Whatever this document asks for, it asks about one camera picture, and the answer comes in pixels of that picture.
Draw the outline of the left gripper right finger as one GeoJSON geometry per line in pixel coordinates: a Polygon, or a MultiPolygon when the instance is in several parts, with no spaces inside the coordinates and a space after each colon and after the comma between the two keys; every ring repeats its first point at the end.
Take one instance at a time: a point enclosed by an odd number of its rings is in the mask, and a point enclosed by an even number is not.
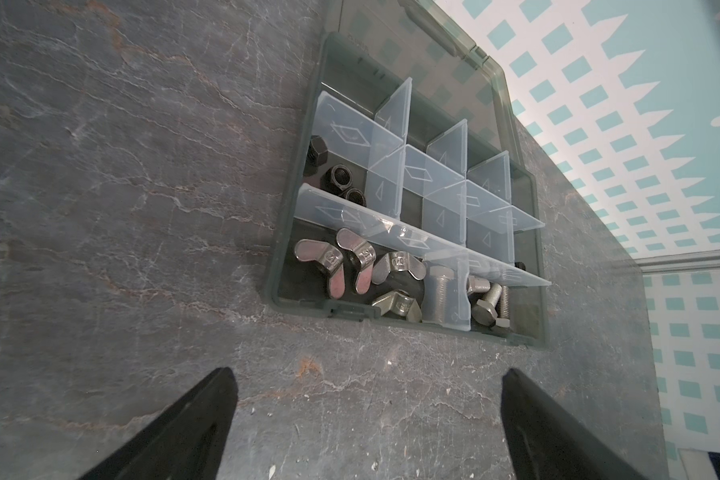
{"type": "Polygon", "coordinates": [[[502,377],[501,421],[518,479],[642,479],[522,371],[502,377]]]}

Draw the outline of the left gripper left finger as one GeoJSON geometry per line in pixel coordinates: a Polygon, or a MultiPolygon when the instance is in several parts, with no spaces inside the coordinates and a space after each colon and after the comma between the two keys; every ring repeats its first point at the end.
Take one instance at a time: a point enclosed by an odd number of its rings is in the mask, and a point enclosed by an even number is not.
{"type": "Polygon", "coordinates": [[[216,368],[84,479],[214,479],[238,403],[229,367],[216,368]]]}

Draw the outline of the clear plastic organizer box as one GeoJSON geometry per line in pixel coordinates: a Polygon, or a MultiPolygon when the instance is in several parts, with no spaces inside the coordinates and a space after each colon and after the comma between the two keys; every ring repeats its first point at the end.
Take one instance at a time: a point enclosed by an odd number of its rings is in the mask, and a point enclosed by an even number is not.
{"type": "Polygon", "coordinates": [[[541,347],[548,339],[542,227],[504,72],[475,38],[432,1],[330,2],[265,300],[289,314],[541,347]],[[366,206],[304,178],[312,135],[350,167],[366,206]],[[351,254],[336,241],[341,228],[371,243],[375,264],[386,253],[409,252],[426,266],[425,278],[393,273],[357,294],[351,254]],[[340,299],[328,297],[316,263],[295,257],[301,239],[328,242],[343,253],[340,299]],[[431,265],[455,272],[448,323],[412,323],[371,306],[403,290],[422,310],[431,265]],[[494,327],[472,319],[483,294],[467,295],[469,275],[503,287],[494,327]]]}

